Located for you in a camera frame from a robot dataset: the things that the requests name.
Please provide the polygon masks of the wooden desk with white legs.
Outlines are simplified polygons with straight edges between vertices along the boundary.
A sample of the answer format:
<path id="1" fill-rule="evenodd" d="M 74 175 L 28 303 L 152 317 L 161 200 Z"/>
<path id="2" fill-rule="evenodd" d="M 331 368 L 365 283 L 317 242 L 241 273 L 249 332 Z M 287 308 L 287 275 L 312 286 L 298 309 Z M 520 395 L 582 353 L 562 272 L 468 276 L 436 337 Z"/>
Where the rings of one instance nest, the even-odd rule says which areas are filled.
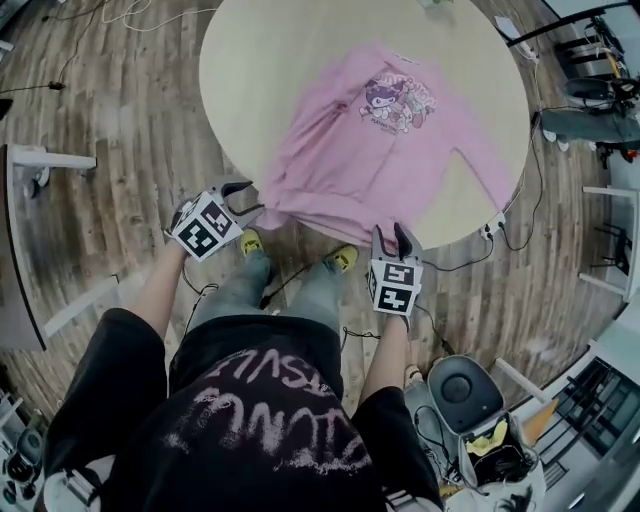
<path id="1" fill-rule="evenodd" d="M 504 359 L 497 358 L 494 366 L 525 392 L 525 401 L 511 413 L 521 426 L 525 441 L 533 447 L 546 432 L 559 400 L 540 389 Z"/>

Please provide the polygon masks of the person's black printed t-shirt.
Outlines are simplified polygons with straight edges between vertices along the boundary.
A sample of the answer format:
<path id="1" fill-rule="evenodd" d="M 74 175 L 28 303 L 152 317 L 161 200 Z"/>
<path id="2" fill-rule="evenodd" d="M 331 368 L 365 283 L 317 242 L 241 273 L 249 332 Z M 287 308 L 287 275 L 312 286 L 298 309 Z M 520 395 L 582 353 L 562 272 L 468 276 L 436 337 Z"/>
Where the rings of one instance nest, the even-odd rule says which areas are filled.
<path id="1" fill-rule="evenodd" d="M 193 329 L 171 363 L 132 312 L 100 320 L 52 420 L 43 470 L 114 460 L 102 512 L 440 509 L 403 393 L 342 407 L 338 334 L 237 315 Z"/>

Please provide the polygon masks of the person's left yellow shoe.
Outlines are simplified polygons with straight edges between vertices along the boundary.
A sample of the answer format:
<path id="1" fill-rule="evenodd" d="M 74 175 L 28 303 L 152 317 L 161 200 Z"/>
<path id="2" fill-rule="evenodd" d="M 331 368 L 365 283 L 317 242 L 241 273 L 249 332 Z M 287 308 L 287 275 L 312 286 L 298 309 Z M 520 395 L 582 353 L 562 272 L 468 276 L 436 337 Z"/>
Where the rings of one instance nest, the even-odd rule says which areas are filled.
<path id="1" fill-rule="evenodd" d="M 255 229 L 246 229 L 241 236 L 241 249 L 245 257 L 256 251 L 264 251 L 259 233 Z"/>

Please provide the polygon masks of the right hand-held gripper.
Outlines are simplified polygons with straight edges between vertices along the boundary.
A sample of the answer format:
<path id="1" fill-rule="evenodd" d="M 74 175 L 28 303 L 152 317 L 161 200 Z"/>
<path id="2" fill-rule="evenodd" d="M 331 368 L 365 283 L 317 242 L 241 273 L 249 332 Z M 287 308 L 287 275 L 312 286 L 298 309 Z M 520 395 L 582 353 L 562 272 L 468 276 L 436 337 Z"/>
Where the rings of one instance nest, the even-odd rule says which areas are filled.
<path id="1" fill-rule="evenodd" d="M 394 224 L 400 260 L 421 260 L 423 248 L 414 234 L 401 223 Z M 369 261 L 367 287 L 374 311 L 410 316 L 422 289 L 423 267 L 394 260 L 378 225 L 372 230 L 372 259 Z"/>

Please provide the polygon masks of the person's yellow shoe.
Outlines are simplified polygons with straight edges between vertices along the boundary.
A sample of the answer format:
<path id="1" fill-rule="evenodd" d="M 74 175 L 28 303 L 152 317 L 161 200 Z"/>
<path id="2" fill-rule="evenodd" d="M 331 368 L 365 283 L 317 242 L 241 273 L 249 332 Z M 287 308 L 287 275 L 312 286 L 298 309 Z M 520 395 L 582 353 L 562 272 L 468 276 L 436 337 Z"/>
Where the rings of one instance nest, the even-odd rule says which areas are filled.
<path id="1" fill-rule="evenodd" d="M 343 245 L 325 257 L 323 263 L 336 273 L 344 274 L 355 266 L 358 257 L 359 251 L 357 247 Z"/>
<path id="2" fill-rule="evenodd" d="M 259 233 L 255 229 L 246 229 L 241 236 L 241 249 L 245 257 L 256 251 L 264 251 Z"/>

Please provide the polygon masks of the person's right forearm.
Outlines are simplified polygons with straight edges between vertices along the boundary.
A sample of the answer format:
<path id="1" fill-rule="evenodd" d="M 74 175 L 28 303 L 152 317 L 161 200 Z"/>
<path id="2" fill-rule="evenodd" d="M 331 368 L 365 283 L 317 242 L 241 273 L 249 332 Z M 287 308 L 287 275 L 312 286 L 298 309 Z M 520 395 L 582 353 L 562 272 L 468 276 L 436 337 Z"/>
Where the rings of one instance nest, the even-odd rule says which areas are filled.
<path id="1" fill-rule="evenodd" d="M 389 315 L 364 381 L 359 406 L 381 389 L 404 387 L 408 345 L 406 318 Z"/>

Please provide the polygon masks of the white glass-top desk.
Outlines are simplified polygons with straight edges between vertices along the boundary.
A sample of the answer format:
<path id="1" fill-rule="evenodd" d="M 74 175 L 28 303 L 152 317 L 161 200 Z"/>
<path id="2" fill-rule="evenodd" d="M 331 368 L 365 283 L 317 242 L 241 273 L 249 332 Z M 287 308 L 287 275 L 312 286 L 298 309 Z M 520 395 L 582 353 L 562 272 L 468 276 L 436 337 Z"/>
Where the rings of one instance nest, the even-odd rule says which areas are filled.
<path id="1" fill-rule="evenodd" d="M 626 308 L 595 339 L 589 341 L 595 356 L 610 365 L 640 363 L 640 310 Z"/>

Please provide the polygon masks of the white-legged desk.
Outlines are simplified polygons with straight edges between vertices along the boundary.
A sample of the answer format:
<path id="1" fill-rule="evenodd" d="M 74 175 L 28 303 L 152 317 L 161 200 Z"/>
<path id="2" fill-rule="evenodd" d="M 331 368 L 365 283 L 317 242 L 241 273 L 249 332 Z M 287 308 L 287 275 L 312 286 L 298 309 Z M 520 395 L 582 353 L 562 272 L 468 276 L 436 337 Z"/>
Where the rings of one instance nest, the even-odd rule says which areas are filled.
<path id="1" fill-rule="evenodd" d="M 0 146 L 0 348 L 46 350 L 49 337 L 119 285 L 118 277 L 112 274 L 51 319 L 43 320 L 36 311 L 34 292 L 27 281 L 26 255 L 17 231 L 16 167 L 47 174 L 53 168 L 88 171 L 96 165 L 93 157 L 51 153 L 44 147 Z"/>

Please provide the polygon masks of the pink cartoon print sweatshirt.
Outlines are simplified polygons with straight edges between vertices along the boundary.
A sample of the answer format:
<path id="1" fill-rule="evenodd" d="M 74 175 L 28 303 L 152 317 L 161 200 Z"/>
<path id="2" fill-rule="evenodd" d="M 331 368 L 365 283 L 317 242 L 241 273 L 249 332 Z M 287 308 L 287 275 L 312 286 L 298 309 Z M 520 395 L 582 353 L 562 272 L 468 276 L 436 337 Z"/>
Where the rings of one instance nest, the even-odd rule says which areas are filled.
<path id="1" fill-rule="evenodd" d="M 411 226 L 459 154 L 496 208 L 516 185 L 464 98 L 433 63 L 366 44 L 303 92 L 260 190 L 260 227 L 289 220 L 351 243 Z"/>

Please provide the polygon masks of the black metal chair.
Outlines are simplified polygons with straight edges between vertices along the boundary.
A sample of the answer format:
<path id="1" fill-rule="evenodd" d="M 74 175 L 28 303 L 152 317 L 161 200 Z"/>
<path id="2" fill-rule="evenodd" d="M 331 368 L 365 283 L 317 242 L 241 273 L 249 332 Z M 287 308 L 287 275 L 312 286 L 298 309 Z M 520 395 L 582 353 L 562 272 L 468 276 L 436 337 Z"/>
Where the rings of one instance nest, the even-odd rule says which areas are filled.
<path id="1" fill-rule="evenodd" d="M 613 240 L 613 253 L 609 256 L 603 256 L 603 263 L 593 265 L 593 268 L 617 268 L 625 276 L 630 272 L 630 261 L 628 253 L 633 249 L 633 243 L 628 237 L 627 230 L 604 223 L 601 227 L 597 227 L 596 231 L 608 235 Z"/>

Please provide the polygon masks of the person's right yellow shoe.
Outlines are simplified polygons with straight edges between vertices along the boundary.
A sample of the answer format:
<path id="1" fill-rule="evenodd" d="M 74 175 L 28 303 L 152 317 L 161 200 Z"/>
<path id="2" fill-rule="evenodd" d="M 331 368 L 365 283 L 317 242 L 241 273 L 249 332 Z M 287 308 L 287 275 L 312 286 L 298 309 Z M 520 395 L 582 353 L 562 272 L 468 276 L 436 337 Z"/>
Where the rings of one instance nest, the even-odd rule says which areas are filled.
<path id="1" fill-rule="evenodd" d="M 359 251 L 357 247 L 343 245 L 325 257 L 323 263 L 336 273 L 344 274 L 355 266 L 358 257 Z"/>

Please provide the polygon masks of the person's grey jeans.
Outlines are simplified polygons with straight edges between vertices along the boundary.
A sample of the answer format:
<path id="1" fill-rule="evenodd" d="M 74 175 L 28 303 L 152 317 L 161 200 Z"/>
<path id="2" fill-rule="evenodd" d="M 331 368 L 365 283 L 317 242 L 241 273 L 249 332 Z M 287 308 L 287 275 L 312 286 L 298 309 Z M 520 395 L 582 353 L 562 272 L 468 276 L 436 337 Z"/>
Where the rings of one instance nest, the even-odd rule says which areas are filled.
<path id="1" fill-rule="evenodd" d="M 271 275 L 271 260 L 265 251 L 248 253 L 244 265 L 220 288 L 205 296 L 197 305 L 188 329 L 216 318 L 237 315 L 263 315 L 259 307 Z M 305 318 L 339 329 L 339 300 L 343 272 L 332 257 L 312 266 L 283 316 Z"/>

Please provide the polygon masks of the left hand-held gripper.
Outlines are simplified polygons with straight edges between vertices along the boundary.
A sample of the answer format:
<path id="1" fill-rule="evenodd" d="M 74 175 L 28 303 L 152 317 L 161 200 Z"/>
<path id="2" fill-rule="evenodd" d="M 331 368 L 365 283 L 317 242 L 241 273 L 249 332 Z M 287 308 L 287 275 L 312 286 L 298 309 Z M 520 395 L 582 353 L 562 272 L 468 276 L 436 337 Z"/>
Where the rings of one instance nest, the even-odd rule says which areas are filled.
<path id="1" fill-rule="evenodd" d="M 251 180 L 221 181 L 210 191 L 201 192 L 182 208 L 172 227 L 172 238 L 197 262 L 202 262 L 221 248 L 239 238 L 239 225 L 250 225 L 264 212 L 262 204 L 242 211 L 231 205 L 225 209 L 226 198 L 253 184 Z"/>

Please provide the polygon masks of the person's left forearm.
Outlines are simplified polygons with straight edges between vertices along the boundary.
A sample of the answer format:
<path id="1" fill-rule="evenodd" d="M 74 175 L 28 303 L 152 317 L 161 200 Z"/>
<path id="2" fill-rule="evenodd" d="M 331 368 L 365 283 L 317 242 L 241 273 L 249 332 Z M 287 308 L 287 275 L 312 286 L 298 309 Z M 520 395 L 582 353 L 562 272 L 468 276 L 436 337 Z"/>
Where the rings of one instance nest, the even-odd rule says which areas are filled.
<path id="1" fill-rule="evenodd" d="M 182 246 L 175 240 L 170 240 L 133 302 L 126 307 L 145 321 L 161 339 L 167 333 L 186 256 Z"/>

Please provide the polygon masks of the black metal railing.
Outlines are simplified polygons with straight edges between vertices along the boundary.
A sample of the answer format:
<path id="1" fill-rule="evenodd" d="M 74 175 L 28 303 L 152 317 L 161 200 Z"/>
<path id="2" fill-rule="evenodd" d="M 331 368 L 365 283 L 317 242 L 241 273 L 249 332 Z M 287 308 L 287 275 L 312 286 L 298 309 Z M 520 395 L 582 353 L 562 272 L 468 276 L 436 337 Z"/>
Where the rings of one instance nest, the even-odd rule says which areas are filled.
<path id="1" fill-rule="evenodd" d="M 640 412 L 640 386 L 594 359 L 567 378 L 556 399 L 537 442 L 548 490 L 588 475 L 614 450 Z"/>

